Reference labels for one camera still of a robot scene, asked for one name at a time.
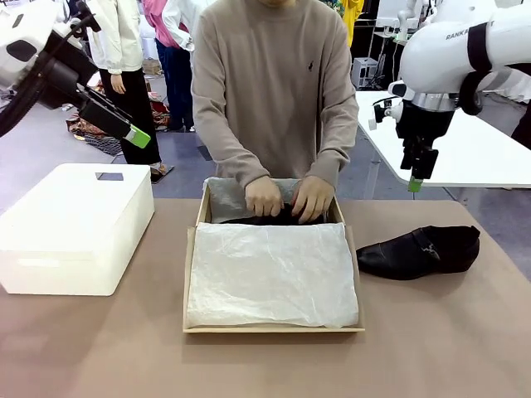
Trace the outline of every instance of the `pink shirt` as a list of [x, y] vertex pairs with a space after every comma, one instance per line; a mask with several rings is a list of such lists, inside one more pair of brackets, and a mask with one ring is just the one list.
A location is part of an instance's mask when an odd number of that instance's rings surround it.
[[[142, 0], [144, 14], [148, 24], [155, 28], [155, 35], [158, 41], [166, 47], [180, 48], [163, 22], [163, 9], [166, 6], [166, 2], [167, 0]], [[179, 24], [179, 29], [188, 32], [188, 29], [182, 23]]]

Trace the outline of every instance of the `sweater cuff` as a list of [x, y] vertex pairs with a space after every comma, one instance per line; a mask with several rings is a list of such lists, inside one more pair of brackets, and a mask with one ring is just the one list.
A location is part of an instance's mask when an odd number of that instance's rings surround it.
[[237, 180], [239, 180], [238, 182], [240, 183], [241, 187], [243, 187], [243, 189], [246, 189], [247, 185], [249, 185], [251, 182], [264, 176], [269, 177], [269, 172], [263, 167], [257, 167], [253, 168], [249, 172], [243, 173], [240, 178], [237, 178]]
[[306, 176], [319, 177], [336, 188], [339, 178], [339, 160], [330, 152], [322, 152]]

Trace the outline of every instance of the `tabletop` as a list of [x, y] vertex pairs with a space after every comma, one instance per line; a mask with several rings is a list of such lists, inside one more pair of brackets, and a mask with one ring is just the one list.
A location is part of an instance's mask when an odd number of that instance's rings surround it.
[[[111, 297], [0, 293], [0, 396], [529, 398], [531, 285], [483, 230], [466, 274], [362, 275], [367, 331], [182, 333], [187, 227], [162, 199]], [[477, 225], [452, 201], [342, 203], [358, 247], [425, 225]]]
[[[411, 170], [401, 170], [402, 140], [398, 138], [393, 118], [385, 118], [376, 130], [374, 101], [390, 97], [386, 91], [359, 91], [359, 126], [389, 166], [395, 177], [409, 183]], [[520, 187], [531, 188], [531, 151], [483, 120], [455, 112], [448, 133], [438, 138], [433, 148], [439, 158], [426, 187]]]

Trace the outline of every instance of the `person's right hand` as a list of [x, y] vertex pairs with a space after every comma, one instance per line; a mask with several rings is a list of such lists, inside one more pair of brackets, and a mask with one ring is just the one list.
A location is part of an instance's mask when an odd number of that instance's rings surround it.
[[259, 217], [277, 217], [284, 207], [280, 189], [268, 176], [260, 177], [247, 185], [246, 202], [247, 210]]
[[125, 94], [124, 81], [122, 80], [122, 75], [111, 75], [110, 83], [113, 86], [113, 90], [118, 94]]

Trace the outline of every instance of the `yellow clothing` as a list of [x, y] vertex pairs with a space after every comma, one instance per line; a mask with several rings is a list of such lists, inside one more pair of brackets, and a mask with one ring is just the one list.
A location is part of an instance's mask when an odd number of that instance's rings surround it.
[[348, 46], [352, 45], [352, 39], [354, 37], [354, 23], [358, 20], [359, 14], [362, 13], [364, 0], [341, 0], [345, 9], [343, 15], [343, 22], [347, 26], [348, 30]]

